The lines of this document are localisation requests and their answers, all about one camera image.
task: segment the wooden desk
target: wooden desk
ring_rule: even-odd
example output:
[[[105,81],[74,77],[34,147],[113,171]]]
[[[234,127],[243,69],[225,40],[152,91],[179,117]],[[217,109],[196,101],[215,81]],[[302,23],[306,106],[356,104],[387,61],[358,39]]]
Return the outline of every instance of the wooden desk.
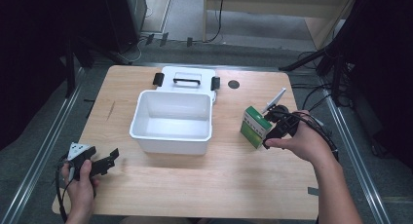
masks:
[[[119,148],[116,166],[101,176],[96,214],[315,219],[318,197],[312,166],[281,149],[256,150],[240,133],[244,110],[265,107],[281,89],[280,104],[295,110],[287,75],[216,70],[221,78],[213,106],[212,138],[203,156],[144,153],[129,135],[140,92],[152,90],[160,68],[109,69],[80,142],[96,146],[97,159]],[[228,87],[237,80],[240,87]],[[57,202],[53,205],[58,213]]]
[[[303,17],[317,49],[346,17],[355,0],[224,0],[222,11]],[[219,11],[221,0],[204,0],[204,40],[207,10]]]

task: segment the person's left hand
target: person's left hand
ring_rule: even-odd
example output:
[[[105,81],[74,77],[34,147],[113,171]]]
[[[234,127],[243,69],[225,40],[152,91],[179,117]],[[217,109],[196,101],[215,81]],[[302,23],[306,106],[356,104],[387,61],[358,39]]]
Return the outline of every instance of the person's left hand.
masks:
[[[85,160],[80,169],[79,181],[73,179],[67,187],[72,207],[66,223],[89,223],[94,212],[94,188],[89,178],[91,170],[92,162]],[[67,186],[69,183],[69,164],[64,164],[61,175]],[[98,181],[93,180],[93,182],[94,186],[97,186]]]

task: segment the small carton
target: small carton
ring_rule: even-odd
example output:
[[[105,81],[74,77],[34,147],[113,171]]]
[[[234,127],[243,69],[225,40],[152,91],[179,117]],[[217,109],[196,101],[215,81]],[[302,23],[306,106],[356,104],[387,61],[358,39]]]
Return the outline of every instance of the small carton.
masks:
[[[252,106],[246,108],[244,112],[241,133],[255,147],[262,145],[262,140],[271,130],[272,125]]]

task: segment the black circular hole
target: black circular hole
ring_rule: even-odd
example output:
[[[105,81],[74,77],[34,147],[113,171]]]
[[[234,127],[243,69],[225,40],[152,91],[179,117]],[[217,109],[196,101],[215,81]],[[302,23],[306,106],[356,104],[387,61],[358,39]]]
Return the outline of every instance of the black circular hole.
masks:
[[[232,80],[230,82],[228,82],[228,86],[233,89],[236,90],[237,88],[240,87],[240,82],[236,81],[236,80]]]

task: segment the wooden tabletop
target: wooden tabletop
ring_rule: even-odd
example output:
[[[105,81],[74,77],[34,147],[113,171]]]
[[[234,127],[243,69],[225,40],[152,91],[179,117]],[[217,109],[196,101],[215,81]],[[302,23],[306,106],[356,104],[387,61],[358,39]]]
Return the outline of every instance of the wooden tabletop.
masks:
[[[100,176],[94,213],[107,215],[315,219],[318,188],[312,166],[288,150],[255,149],[240,133],[248,106],[265,107],[282,87],[279,104],[296,110],[286,74],[216,70],[221,88],[212,110],[212,138],[203,156],[145,153],[129,135],[139,94],[154,90],[161,68],[109,69],[80,143],[93,159],[115,148],[116,166]],[[228,82],[237,80],[238,89]],[[58,213],[55,200],[53,211]]]

